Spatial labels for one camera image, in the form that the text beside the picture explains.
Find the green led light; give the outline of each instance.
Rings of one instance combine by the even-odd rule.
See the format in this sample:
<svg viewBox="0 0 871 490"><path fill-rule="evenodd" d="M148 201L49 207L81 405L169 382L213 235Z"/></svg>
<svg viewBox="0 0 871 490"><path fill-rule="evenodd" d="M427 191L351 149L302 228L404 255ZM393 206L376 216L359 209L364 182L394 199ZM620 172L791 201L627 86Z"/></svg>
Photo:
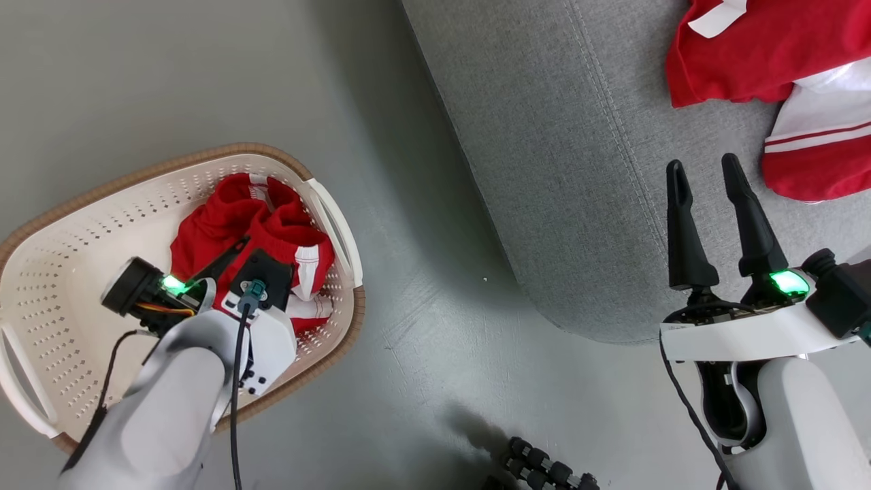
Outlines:
<svg viewBox="0 0 871 490"><path fill-rule="evenodd" d="M810 286L807 285L807 281L792 270L773 272L771 278L774 280L774 285L777 286L777 289L790 296L804 296L811 290Z"/></svg>
<svg viewBox="0 0 871 490"><path fill-rule="evenodd" d="M176 296L187 291L185 284L172 276L164 277L162 284L164 289Z"/></svg>

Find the orange wire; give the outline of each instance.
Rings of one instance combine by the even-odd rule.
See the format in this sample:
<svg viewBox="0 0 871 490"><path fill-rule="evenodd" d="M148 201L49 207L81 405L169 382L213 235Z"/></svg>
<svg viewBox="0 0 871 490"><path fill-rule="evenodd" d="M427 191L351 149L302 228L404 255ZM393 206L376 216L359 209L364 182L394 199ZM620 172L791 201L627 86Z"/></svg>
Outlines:
<svg viewBox="0 0 871 490"><path fill-rule="evenodd" d="M190 308L167 308L164 306L160 306L159 304L152 303L136 303L136 306L139 306L143 310L159 311L161 313L178 313L188 316L196 315L196 312L194 312Z"/></svg>

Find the gray floor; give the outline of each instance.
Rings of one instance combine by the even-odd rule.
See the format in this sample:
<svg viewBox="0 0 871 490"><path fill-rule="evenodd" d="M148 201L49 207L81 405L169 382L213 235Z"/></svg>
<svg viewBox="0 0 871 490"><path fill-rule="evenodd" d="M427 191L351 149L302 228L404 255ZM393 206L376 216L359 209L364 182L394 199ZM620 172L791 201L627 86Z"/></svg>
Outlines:
<svg viewBox="0 0 871 490"><path fill-rule="evenodd" d="M289 151L345 210L366 325L339 365L240 427L246 488L476 489L514 434L603 488L713 488L658 352L563 333L519 294L392 0L16 0L0 6L0 64L2 234L239 140ZM867 377L849 375L868 353L821 362L871 446ZM5 400L0 433L3 488L52 488L64 455ZM198 488L231 486L224 434Z"/></svg>

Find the black cable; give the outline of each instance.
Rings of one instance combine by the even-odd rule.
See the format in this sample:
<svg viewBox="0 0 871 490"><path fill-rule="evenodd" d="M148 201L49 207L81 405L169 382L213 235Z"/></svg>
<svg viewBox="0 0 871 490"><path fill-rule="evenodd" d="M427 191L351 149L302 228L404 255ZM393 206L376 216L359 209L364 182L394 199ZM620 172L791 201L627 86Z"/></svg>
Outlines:
<svg viewBox="0 0 871 490"><path fill-rule="evenodd" d="M680 401L683 402L684 407L686 407L686 411L690 414L692 424L695 425L696 429L699 430L699 435L702 437L702 441L705 442L705 446L707 446L708 450L711 451L711 454L713 454L714 461L716 461L717 466L719 466L719 470L722 472L722 477L726 482L727 487L729 488L729 490L740 490L738 483L732 476L732 472L729 471L729 467L726 466L726 462L723 460L723 455L719 453L719 450L713 444L711 437L708 436L705 426L702 425L702 421L699 419L699 415L697 415L696 411L692 409L692 405L690 405L690 400L686 399L686 395L684 394L684 391L680 388L680 383L678 383L678 379L674 376L674 371L672 370L672 363L668 362L668 357L665 356L665 346L662 343L662 332L659 332L659 352L662 354L662 362L665 364L665 372L668 373L668 378L672 381L674 389L678 392L678 397L680 398Z"/></svg>
<svg viewBox="0 0 871 490"><path fill-rule="evenodd" d="M100 391L100 400L97 402L97 408L103 406L103 403L106 401L106 393L109 392L109 379L111 378L111 370L115 367L115 357L118 355L118 347L121 346L121 343L128 337L132 337L137 335L140 331L143 330L130 330L129 332L125 332L117 342L115 342L115 347L112 347L111 357L109 357L109 369L106 370L106 378L103 381L103 390Z"/></svg>
<svg viewBox="0 0 871 490"><path fill-rule="evenodd" d="M230 459L233 462L233 481L236 490L242 490L242 477L239 473L239 449L236 446L236 418L239 411L239 371L242 364L242 342L245 340L245 326L251 305L242 307L242 318L239 320L239 333L236 335L236 358L233 360L233 391L230 393Z"/></svg>

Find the basket handle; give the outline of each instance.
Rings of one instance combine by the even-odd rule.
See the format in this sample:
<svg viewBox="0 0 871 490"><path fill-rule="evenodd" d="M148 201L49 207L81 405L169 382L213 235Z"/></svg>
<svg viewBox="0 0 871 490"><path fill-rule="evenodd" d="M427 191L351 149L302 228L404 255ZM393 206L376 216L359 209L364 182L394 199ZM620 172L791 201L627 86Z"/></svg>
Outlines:
<svg viewBox="0 0 871 490"><path fill-rule="evenodd" d="M360 261L360 251L357 249L357 242L354 240L354 235L351 233L351 227L348 226L348 221L345 220L345 215L341 213L339 205L336 204L333 196L327 191L326 187L315 179L306 180L306 183L314 191L312 194L317 197L317 201L321 204L315 206L315 212L321 214L321 219L327 234L333 243L338 243L336 247L336 258L345 266L347 270L350 268L354 287L358 288L363 284L363 265Z"/></svg>
<svg viewBox="0 0 871 490"><path fill-rule="evenodd" d="M43 414L43 411L40 411L33 405L30 397L24 391L22 382L15 373L15 368L12 366L11 359L9 358L10 353L17 358L18 365L21 366L24 375L27 377L26 382L33 389L33 392L37 394L37 398L39 398L40 405L45 413L53 416L54 410L51 408L51 404L42 389L42 384L39 382L33 366L30 365L26 355L24 355L22 345L18 342L15 332L4 325L0 328L0 386L3 387L6 398L9 399L12 406L15 407L31 427L50 439L56 438L60 431L51 423L49 417Z"/></svg>

